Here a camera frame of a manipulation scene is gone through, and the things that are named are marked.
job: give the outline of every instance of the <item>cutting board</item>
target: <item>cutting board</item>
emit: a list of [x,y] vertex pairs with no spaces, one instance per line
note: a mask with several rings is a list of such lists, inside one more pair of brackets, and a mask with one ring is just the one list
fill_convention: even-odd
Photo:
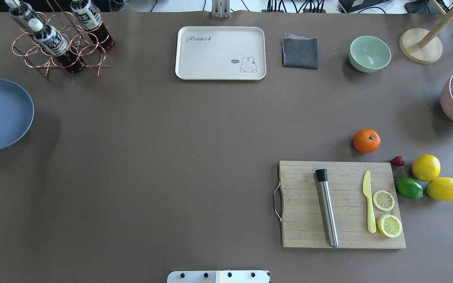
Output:
[[401,220],[390,163],[280,161],[282,195],[282,246],[332,248],[327,242],[324,217],[318,196],[315,171],[328,169],[328,183],[337,226],[338,248],[405,249],[403,232],[396,238],[383,236],[366,227],[366,197],[363,177],[372,172],[372,194],[386,190],[395,199],[391,211],[374,206],[375,220],[392,214]]

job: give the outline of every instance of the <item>cutting board handle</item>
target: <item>cutting board handle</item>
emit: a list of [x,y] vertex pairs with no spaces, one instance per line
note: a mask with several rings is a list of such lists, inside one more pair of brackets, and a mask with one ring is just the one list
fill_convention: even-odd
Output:
[[274,211],[275,211],[275,215],[277,215],[277,217],[279,217],[279,222],[281,222],[281,224],[282,224],[282,217],[281,217],[281,215],[277,212],[277,206],[276,206],[277,201],[275,200],[275,196],[277,195],[277,190],[279,190],[279,194],[280,194],[279,196],[280,196],[281,201],[282,201],[282,193],[281,193],[280,188],[281,188],[281,181],[278,180],[278,181],[277,181],[277,188],[275,188],[275,191],[274,191]]

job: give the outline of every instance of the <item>gray cloth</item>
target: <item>gray cloth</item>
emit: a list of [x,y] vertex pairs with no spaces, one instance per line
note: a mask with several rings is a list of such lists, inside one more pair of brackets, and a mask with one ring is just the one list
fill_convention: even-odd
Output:
[[282,64],[291,67],[319,67],[319,39],[289,34],[282,38]]

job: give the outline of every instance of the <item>mint green bowl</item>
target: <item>mint green bowl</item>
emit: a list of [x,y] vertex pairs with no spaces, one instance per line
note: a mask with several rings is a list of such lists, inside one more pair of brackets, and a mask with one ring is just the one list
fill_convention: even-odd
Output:
[[390,62],[390,50],[385,42],[374,36],[360,36],[349,48],[349,61],[361,72],[377,72]]

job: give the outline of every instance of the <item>white bottle cap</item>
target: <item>white bottle cap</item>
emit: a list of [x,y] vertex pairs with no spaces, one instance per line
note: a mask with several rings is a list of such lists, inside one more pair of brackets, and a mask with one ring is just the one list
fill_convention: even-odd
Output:
[[12,9],[20,5],[20,0],[5,0],[5,2]]
[[40,31],[43,28],[43,23],[40,20],[38,20],[37,18],[32,18],[29,21],[29,27],[33,31]]

